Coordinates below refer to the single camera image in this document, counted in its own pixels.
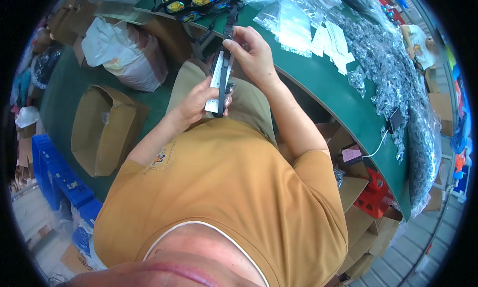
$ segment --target lips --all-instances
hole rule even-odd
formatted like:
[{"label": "lips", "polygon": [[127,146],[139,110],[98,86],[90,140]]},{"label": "lips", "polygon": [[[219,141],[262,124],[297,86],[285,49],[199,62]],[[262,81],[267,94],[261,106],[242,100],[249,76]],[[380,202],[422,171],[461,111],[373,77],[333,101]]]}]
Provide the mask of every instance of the lips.
[{"label": "lips", "polygon": [[148,268],[149,270],[170,272],[207,287],[219,286],[219,284],[214,278],[212,278],[211,276],[209,276],[208,274],[204,273],[202,270],[196,267],[185,266],[182,264],[171,263],[171,262],[157,262],[152,264]]}]

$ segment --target white cable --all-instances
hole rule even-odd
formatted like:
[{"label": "white cable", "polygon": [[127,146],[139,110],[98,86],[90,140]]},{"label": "white cable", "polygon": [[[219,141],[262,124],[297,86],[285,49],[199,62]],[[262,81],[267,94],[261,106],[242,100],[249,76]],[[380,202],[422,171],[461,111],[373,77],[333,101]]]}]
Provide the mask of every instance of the white cable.
[{"label": "white cable", "polygon": [[387,136],[387,134],[388,134],[388,129],[387,129],[387,131],[385,132],[385,135],[383,135],[382,141],[380,141],[380,145],[379,145],[379,147],[377,148],[377,150],[376,150],[374,153],[370,154],[370,155],[364,155],[364,156],[362,156],[362,158],[369,158],[369,157],[373,157],[374,155],[376,155],[377,152],[379,152],[380,146],[382,146],[382,143],[383,143],[383,141],[385,140],[385,137]]}]

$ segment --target cloth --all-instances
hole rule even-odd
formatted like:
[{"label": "cloth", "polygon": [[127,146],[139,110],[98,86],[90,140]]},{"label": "cloth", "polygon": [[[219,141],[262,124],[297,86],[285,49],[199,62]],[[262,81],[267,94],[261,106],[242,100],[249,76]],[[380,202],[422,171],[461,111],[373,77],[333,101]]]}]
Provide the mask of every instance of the cloth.
[{"label": "cloth", "polygon": [[267,282],[267,279],[266,277],[264,276],[264,274],[262,273],[262,271],[260,270],[259,266],[257,266],[257,264],[254,262],[254,260],[252,260],[252,258],[246,253],[246,251],[244,251],[243,248],[241,248],[240,245],[238,245],[238,243],[236,241],[234,241],[232,238],[230,238],[229,235],[225,234],[223,231],[219,230],[218,228],[214,227],[213,225],[211,224],[208,224],[208,223],[204,223],[204,222],[198,222],[198,221],[189,221],[189,222],[184,222],[184,223],[181,223],[181,224],[177,224],[176,226],[174,226],[173,228],[169,229],[168,231],[164,232],[158,239],[156,239],[156,241],[151,245],[151,247],[149,248],[149,250],[146,252],[146,255],[144,255],[144,258],[143,258],[143,261],[146,261],[146,258],[148,258],[148,255],[151,253],[152,249],[154,248],[154,246],[156,246],[158,244],[158,242],[160,240],[163,239],[164,236],[166,236],[168,233],[170,233],[171,231],[175,230],[176,228],[179,228],[181,226],[184,226],[184,225],[188,225],[188,224],[201,224],[201,225],[204,225],[204,226],[207,226],[215,231],[217,231],[219,234],[221,234],[222,236],[224,236],[225,238],[227,238],[233,245],[235,245],[241,252],[242,254],[244,254],[247,259],[249,260],[249,262],[252,263],[252,265],[254,266],[254,268],[258,271],[258,273],[260,274],[261,278],[263,279],[263,281],[266,283],[266,286],[269,287],[269,283]]},{"label": "cloth", "polygon": [[410,28],[410,42],[415,51],[415,58],[422,66],[423,70],[433,65],[433,55],[428,51],[425,45],[427,39],[425,32],[417,25],[408,25]]},{"label": "cloth", "polygon": [[[184,62],[179,70],[173,91],[171,92],[166,114],[185,99],[194,86],[206,79],[206,66],[201,69],[198,65],[203,64],[202,62],[193,62]],[[243,121],[249,124],[262,133],[274,146],[277,146],[272,128],[271,108],[266,96],[257,87],[247,81],[235,77],[233,77],[233,80],[236,84],[234,85],[234,92],[232,94],[232,104],[229,106],[228,116],[224,118]],[[205,116],[205,118],[211,117],[213,117],[212,114]]]},{"label": "cloth", "polygon": [[348,248],[330,158],[313,150],[290,165],[256,129],[218,118],[178,135],[145,168],[126,161],[93,233],[108,266],[141,261],[188,221],[230,236],[270,286],[323,286]]}]

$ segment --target hand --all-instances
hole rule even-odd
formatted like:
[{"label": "hand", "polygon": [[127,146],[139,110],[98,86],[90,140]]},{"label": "hand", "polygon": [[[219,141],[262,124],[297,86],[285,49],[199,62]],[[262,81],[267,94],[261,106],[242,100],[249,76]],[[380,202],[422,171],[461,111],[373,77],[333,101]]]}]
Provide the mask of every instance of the hand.
[{"label": "hand", "polygon": [[[183,99],[173,111],[171,111],[171,113],[178,118],[178,125],[184,127],[184,130],[186,130],[191,124],[199,121],[206,114],[204,106],[209,99],[217,98],[219,96],[219,89],[210,87],[210,85],[211,76],[208,76],[206,80],[196,85],[186,98]],[[228,115],[227,107],[231,103],[232,95],[226,95],[226,110],[224,111],[224,116]]]},{"label": "hand", "polygon": [[[234,54],[246,75],[261,90],[277,85],[280,79],[274,69],[271,48],[262,36],[250,26],[235,26],[232,35],[234,40],[224,40],[223,45]],[[249,52],[242,48],[244,44],[249,45]]]},{"label": "hand", "polygon": [[415,51],[414,51],[413,47],[408,47],[407,48],[407,53],[410,56],[410,59],[413,60],[415,58]]}]

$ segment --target blue plastic crate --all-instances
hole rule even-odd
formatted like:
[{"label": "blue plastic crate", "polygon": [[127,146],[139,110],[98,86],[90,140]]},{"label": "blue plastic crate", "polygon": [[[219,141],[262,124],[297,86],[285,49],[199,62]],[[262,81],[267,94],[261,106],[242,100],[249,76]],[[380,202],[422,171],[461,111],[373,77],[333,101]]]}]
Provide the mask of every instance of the blue plastic crate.
[{"label": "blue plastic crate", "polygon": [[78,209],[80,211],[80,217],[85,220],[91,228],[94,228],[96,217],[98,216],[101,207],[103,207],[103,204],[97,199],[93,199]]},{"label": "blue plastic crate", "polygon": [[32,151],[33,172],[53,210],[58,210],[64,197],[77,209],[94,199],[93,192],[71,170],[48,135],[33,136]]}]

